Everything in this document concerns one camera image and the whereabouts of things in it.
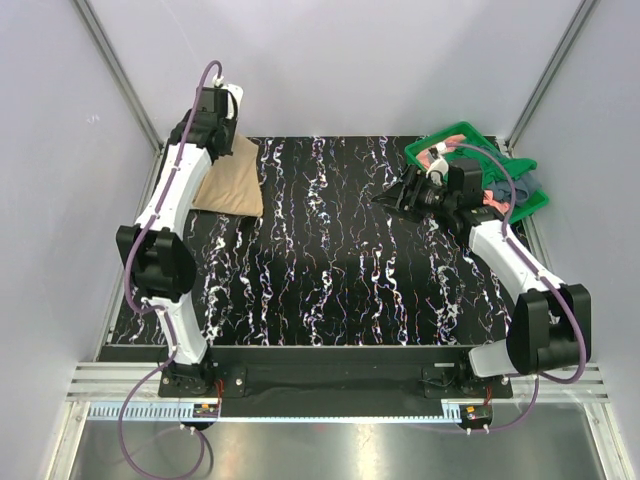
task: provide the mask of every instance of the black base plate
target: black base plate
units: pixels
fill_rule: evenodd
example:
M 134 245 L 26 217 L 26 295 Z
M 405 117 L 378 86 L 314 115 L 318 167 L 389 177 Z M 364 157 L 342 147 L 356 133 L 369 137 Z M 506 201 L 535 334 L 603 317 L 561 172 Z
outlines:
M 451 377 L 453 374 L 453 366 L 429 366 L 422 369 L 423 380 L 433 380 L 434 383 L 438 383 L 443 378 L 443 374 L 447 377 Z M 488 385 L 491 386 L 491 396 L 493 398 L 512 398 L 513 390 L 511 389 L 511 382 L 506 385 L 502 385 L 501 378 L 497 378 Z M 430 385 L 424 383 L 424 396 L 432 400 L 442 400 L 450 398 L 487 398 L 486 387 L 480 388 L 477 394 L 464 394 L 459 391 L 453 384 L 446 387 L 439 387 L 437 385 Z
M 244 396 L 244 389 L 247 383 L 247 369 L 240 365 L 218 365 L 215 369 L 216 380 L 222 380 L 224 398 L 240 398 Z M 209 398 L 217 397 L 218 392 L 215 384 L 209 388 L 201 390 L 191 390 L 176 385 L 167 369 L 162 372 L 160 379 L 159 397 L 173 398 Z

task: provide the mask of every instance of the cloth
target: cloth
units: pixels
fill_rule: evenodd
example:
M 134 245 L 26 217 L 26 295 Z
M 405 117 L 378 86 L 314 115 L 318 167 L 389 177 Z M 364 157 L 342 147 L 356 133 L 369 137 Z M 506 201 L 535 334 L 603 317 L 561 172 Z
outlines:
M 236 135 L 233 153 L 218 158 L 200 184 L 193 208 L 231 215 L 261 217 L 262 192 L 258 182 L 258 146 Z
M 516 187 L 516 205 L 518 207 L 527 203 L 529 197 L 542 186 L 529 172 L 524 173 L 519 179 L 514 180 L 513 184 Z M 506 180 L 491 182 L 487 185 L 487 188 L 493 192 L 493 198 L 497 201 L 511 202 L 511 187 L 509 187 L 509 183 Z
M 503 215 L 509 211 L 509 207 L 510 207 L 508 203 L 496 201 L 495 197 L 493 196 L 493 192 L 491 190 L 484 191 L 484 198 L 482 199 L 482 203 L 484 205 L 494 207 Z
M 518 179 L 526 172 L 535 170 L 538 167 L 536 161 L 530 158 L 508 158 L 493 150 L 489 151 L 489 153 L 496 157 L 513 179 Z M 483 173 L 482 188 L 486 189 L 491 182 L 507 181 L 507 177 L 504 176 L 497 165 L 480 152 L 476 152 L 468 148 L 456 148 L 454 152 L 448 153 L 446 157 L 448 162 L 451 162 L 456 158 L 473 158 L 478 160 Z

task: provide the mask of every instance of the pink object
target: pink object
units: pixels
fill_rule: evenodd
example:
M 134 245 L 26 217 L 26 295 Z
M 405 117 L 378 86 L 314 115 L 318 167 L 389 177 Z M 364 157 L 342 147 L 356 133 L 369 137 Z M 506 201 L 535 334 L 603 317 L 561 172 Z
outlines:
M 506 202 L 498 202 L 497 200 L 494 200 L 493 192 L 491 190 L 484 191 L 484 200 L 482 203 L 494 207 L 503 215 L 509 211 L 509 204 Z

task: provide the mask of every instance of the metal floor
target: metal floor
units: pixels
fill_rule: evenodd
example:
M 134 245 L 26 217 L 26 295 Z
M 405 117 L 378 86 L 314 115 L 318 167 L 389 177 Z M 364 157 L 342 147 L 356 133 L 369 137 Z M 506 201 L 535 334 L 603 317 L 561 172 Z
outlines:
M 495 405 L 496 424 L 517 415 Z M 173 432 L 150 442 L 167 423 L 129 422 L 125 437 L 138 464 L 155 475 L 188 471 L 198 441 Z M 194 479 L 604 479 L 587 418 L 579 405 L 537 405 L 524 425 L 490 435 L 449 434 L 448 425 L 219 423 L 205 431 L 208 457 Z M 72 479 L 141 478 L 122 459 L 116 423 L 87 423 Z

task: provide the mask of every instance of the metal strip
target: metal strip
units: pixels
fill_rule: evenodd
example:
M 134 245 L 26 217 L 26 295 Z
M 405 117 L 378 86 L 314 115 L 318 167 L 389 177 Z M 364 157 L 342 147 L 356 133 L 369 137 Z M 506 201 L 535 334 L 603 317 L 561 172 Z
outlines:
M 45 477 L 46 480 L 68 480 L 71 476 L 88 412 L 89 403 L 87 402 L 78 402 L 71 405 L 60 435 L 61 440 L 57 445 Z
M 195 402 L 130 402 L 123 415 L 123 420 L 128 422 L 211 422 L 218 420 L 219 415 L 215 408 L 217 400 L 207 405 L 209 416 L 196 414 Z M 122 402 L 93 402 L 89 409 L 89 420 L 118 420 Z
M 514 146 L 516 145 L 516 143 L 518 143 L 518 140 L 520 140 L 522 132 L 529 124 L 531 117 L 542 101 L 542 98 L 547 92 L 549 85 L 558 73 L 558 70 L 566 59 L 567 54 L 571 50 L 571 47 L 575 43 L 578 35 L 582 31 L 583 27 L 585 26 L 587 20 L 595 10 L 595 7 L 598 5 L 598 3 L 599 0 L 582 0 L 582 2 L 580 2 L 580 5 L 576 9 L 573 18 L 569 22 L 567 29 L 560 39 L 560 43 L 558 43 L 558 46 L 553 52 L 549 63 L 547 63 L 547 66 L 545 67 L 540 80 L 538 80 L 536 87 L 533 89 L 531 97 L 529 97 L 524 110 L 520 114 L 516 125 L 513 127 L 511 135 L 509 135 L 509 138 L 507 139 L 510 151 L 513 151 Z
M 124 72 L 121 63 L 116 56 L 115 50 L 105 33 L 104 27 L 100 23 L 96 12 L 93 10 L 90 1 L 71 0 L 71 3 L 78 12 L 82 23 L 84 23 L 91 35 L 100 56 L 109 69 L 109 72 L 127 102 L 127 105 L 129 105 L 133 117 L 142 129 L 142 132 L 151 145 L 151 148 L 153 148 L 155 152 L 159 152 L 162 147 L 162 140 L 153 126 L 149 115 L 147 115 L 146 110 L 142 106 L 142 102 L 140 101 L 138 94 L 133 89 L 129 78 Z
M 607 479 L 635 479 L 611 405 L 585 405 L 589 428 Z

